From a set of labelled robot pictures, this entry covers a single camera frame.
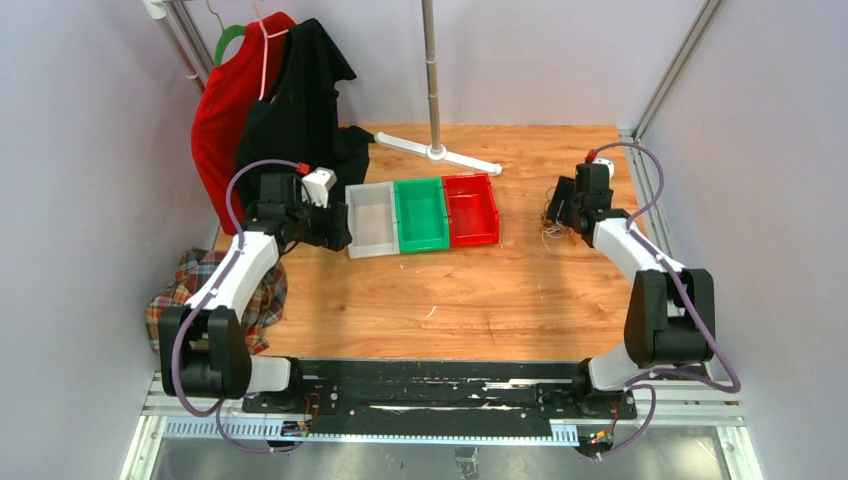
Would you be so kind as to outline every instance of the plastic storage bin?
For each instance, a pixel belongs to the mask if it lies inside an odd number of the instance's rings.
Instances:
[[[353,237],[347,247],[350,258],[397,255],[400,250],[392,182],[348,185],[345,200]]]
[[[401,253],[450,247],[450,229],[442,179],[395,182],[398,242]]]
[[[485,173],[442,178],[450,222],[451,247],[500,242],[500,215]]]

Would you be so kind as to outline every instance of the hanging clothes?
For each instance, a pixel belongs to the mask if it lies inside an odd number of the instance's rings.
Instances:
[[[263,22],[272,34],[295,25],[285,13],[270,15]],[[287,36],[268,40],[266,85],[277,78]],[[235,226],[227,214],[227,184],[236,172],[236,152],[244,134],[248,112],[259,97],[264,40],[258,22],[247,25],[238,52],[210,72],[191,127],[191,154],[197,172],[221,220],[221,227],[228,235],[235,233]],[[234,192],[232,201],[233,211],[241,221],[244,210],[237,192]]]
[[[248,114],[236,170],[269,158],[329,168],[337,179],[330,201],[344,202],[345,186],[365,181],[374,141],[359,127],[339,128],[335,84],[356,74],[317,20],[291,27],[287,37],[276,81]],[[258,167],[239,179],[242,203],[256,201],[261,175],[279,169]]]

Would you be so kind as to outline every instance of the red bin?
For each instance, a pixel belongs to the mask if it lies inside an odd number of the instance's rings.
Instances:
[[[442,177],[450,224],[451,247],[500,242],[500,215],[489,175]]]

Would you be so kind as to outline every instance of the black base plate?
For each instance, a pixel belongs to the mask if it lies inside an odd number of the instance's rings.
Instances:
[[[570,379],[577,372],[570,362],[300,360],[300,367],[306,377],[319,377],[304,381],[304,396],[321,395],[314,433],[548,436],[552,418],[613,418],[609,399],[581,409],[569,400],[569,383],[537,383]],[[487,386],[513,379],[526,380],[512,382],[518,385],[513,388]],[[278,400],[260,395],[245,400],[244,410],[301,413],[306,408],[303,398],[284,406]],[[621,399],[618,407],[619,419],[636,418],[632,404]]]

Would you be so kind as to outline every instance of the clothes hanger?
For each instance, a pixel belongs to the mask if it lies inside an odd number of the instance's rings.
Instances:
[[[214,9],[212,9],[212,4],[209,3],[209,0],[206,0],[206,8],[209,9],[209,13],[215,15],[215,17],[218,19],[218,25],[221,26],[221,38],[218,39],[218,44],[215,45],[214,65],[217,67],[221,65],[221,63],[223,63],[224,52],[227,51],[227,46],[229,46],[230,42],[232,42],[238,37],[243,37],[247,29],[244,25],[231,25],[227,28],[224,28],[224,22],[221,21],[221,15]]]
[[[265,49],[262,53],[262,83],[259,87],[259,100],[262,100],[262,97],[265,96],[265,75],[268,72],[268,39],[285,35],[289,33],[289,29],[287,28],[282,32],[269,35],[268,30],[265,29],[265,23],[262,21],[262,14],[259,13],[259,5],[256,3],[256,0],[250,0],[250,3],[253,4],[253,11],[256,12],[256,20],[259,21],[259,28],[262,30],[262,36],[265,37]]]

